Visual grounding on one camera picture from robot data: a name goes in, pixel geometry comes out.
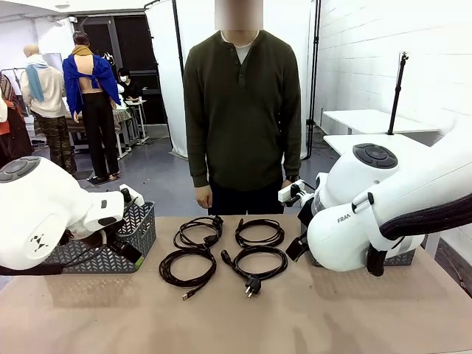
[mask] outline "gray plastic basket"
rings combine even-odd
[[[302,233],[306,231],[307,231],[307,228],[305,227],[305,225],[302,224]],[[323,268],[323,266],[318,263],[318,261],[311,254],[310,251],[306,252],[306,255],[311,264],[313,264],[317,268]],[[410,266],[413,263],[413,258],[414,258],[414,250],[389,258],[385,260],[383,265],[386,267]]]
[[[126,224],[118,231],[118,237],[136,247],[146,257],[156,240],[154,222],[154,202],[147,201],[144,206],[131,205],[125,217]],[[45,263],[67,263],[88,247],[79,240],[72,240],[65,246],[57,246]],[[85,258],[96,249],[83,255]],[[138,268],[126,258],[105,248],[94,259],[75,267],[64,269],[64,273],[133,273]]]

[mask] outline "beige table surface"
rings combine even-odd
[[[287,238],[299,235],[293,215],[277,217]],[[391,354],[472,349],[472,300],[423,251],[414,264],[388,268],[381,278],[365,269],[335,273],[302,259],[263,282],[247,299],[244,281],[220,259],[234,257],[237,217],[225,218],[213,249],[216,275],[193,298],[157,271],[174,250],[173,233],[188,218],[158,218],[158,240],[139,272],[15,278],[0,292],[1,354]],[[248,230],[257,239],[270,230]],[[195,240],[203,235],[196,231]],[[277,264],[253,256],[243,267]],[[208,267],[198,257],[179,260],[178,276]]]

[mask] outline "doorway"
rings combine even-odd
[[[165,124],[167,116],[162,100],[159,66],[153,53],[148,20],[145,15],[109,15],[77,17],[75,29],[87,33],[90,50],[96,55],[113,55],[113,70],[126,68],[143,88],[146,124]]]

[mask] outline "cable connector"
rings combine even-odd
[[[223,250],[221,251],[221,259],[228,265],[231,265],[232,261],[231,261],[231,257],[229,256],[229,253],[227,250]]]
[[[182,301],[187,301],[189,298],[191,298],[193,295],[195,295],[195,290],[191,290],[188,293],[184,294],[182,296]]]
[[[260,287],[260,279],[256,277],[250,277],[246,282],[246,294],[248,294],[248,297],[251,297],[252,295],[258,295]]]
[[[217,235],[206,236],[204,238],[205,246],[207,247],[214,245],[216,241],[218,241]]]
[[[215,226],[221,226],[221,225],[223,225],[223,219],[220,218],[219,216],[215,216],[215,217],[213,218],[213,225],[215,225]]]

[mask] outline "white brick wall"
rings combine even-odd
[[[433,144],[472,119],[471,14],[471,0],[322,0],[315,120],[322,108],[389,113],[403,51],[398,115],[440,128],[411,137]],[[347,132],[325,118],[322,128]],[[472,264],[472,226],[442,236]]]

